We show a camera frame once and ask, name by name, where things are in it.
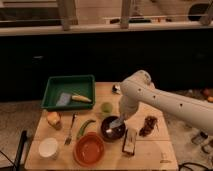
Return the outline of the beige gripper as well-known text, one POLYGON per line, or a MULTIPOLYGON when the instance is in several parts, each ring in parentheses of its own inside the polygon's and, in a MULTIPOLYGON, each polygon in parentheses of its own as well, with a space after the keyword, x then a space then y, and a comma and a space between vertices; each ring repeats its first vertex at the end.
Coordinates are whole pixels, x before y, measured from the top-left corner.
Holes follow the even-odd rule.
POLYGON ((122 121, 128 120, 135 112, 136 108, 125 104, 119 105, 120 119, 122 121))

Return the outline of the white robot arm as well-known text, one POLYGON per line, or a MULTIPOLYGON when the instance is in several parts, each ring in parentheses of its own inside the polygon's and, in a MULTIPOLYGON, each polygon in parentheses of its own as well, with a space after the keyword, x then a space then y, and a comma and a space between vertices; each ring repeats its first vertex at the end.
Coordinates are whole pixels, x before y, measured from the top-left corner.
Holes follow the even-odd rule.
POLYGON ((135 72, 120 83, 121 116, 128 120, 143 102, 213 135, 213 104, 153 88, 151 83, 149 73, 144 70, 135 72))

